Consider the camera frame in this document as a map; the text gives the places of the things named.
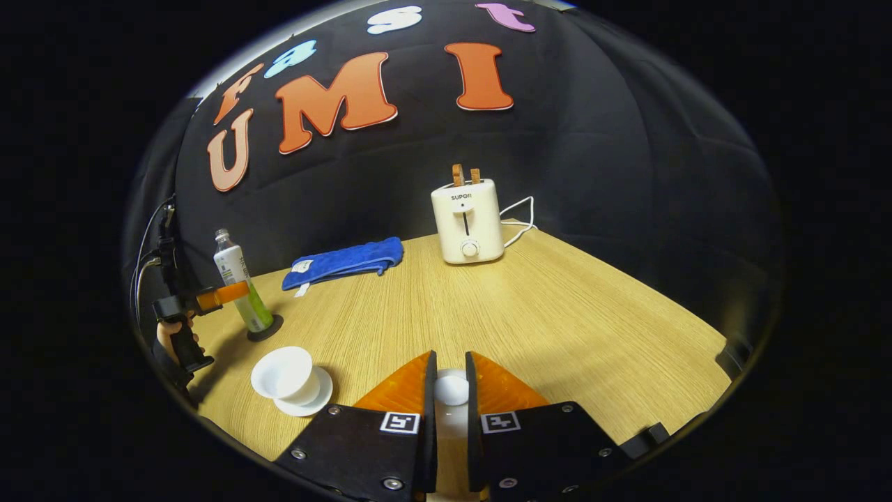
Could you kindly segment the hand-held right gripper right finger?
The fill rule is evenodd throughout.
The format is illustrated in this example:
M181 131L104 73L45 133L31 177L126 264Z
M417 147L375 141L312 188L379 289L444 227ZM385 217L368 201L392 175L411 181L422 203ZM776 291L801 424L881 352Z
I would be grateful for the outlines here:
M466 353L468 483L484 501L584 501L631 457L574 401L549 402L499 363Z

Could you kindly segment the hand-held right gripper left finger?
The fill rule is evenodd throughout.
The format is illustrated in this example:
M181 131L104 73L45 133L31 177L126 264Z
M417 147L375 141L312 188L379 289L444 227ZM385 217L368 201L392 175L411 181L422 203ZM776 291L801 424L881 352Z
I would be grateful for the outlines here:
M328 404L277 467L343 500L424 500L438 468L437 355L421 353L353 406Z

